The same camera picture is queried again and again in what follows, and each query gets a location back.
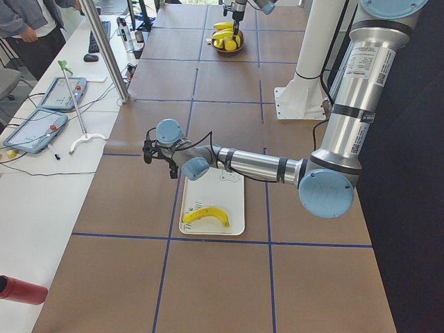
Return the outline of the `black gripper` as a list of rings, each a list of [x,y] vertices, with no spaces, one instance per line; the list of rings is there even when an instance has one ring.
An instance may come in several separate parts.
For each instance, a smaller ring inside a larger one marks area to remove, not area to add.
[[[233,23],[233,35],[236,36],[239,34],[239,22],[241,22],[244,19],[244,11],[234,11],[232,13],[232,19],[234,20]]]
[[[157,157],[160,160],[164,160],[169,165],[169,173],[171,179],[177,179],[178,178],[178,165],[172,158],[172,153],[167,149],[158,148]]]

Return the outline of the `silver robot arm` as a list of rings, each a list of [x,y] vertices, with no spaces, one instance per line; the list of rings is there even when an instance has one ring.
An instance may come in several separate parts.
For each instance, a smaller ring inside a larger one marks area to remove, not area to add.
[[[146,139],[144,160],[166,160],[170,175],[197,180],[211,167],[247,178],[292,184],[306,210],[322,218],[346,213],[361,173],[359,153],[397,51],[412,38],[424,1],[359,1],[350,44],[336,76],[338,90],[322,143],[308,159],[290,160],[190,142],[180,124],[165,119]],[[274,91],[278,119],[319,120],[321,83],[346,1],[315,1],[293,79]]]
[[[254,0],[254,4],[259,10],[261,10],[265,15],[271,14],[275,9],[275,2],[269,0]],[[244,19],[244,14],[246,11],[247,0],[235,0],[230,4],[228,11],[232,13],[232,19],[234,21],[234,35],[239,34],[240,22]]]

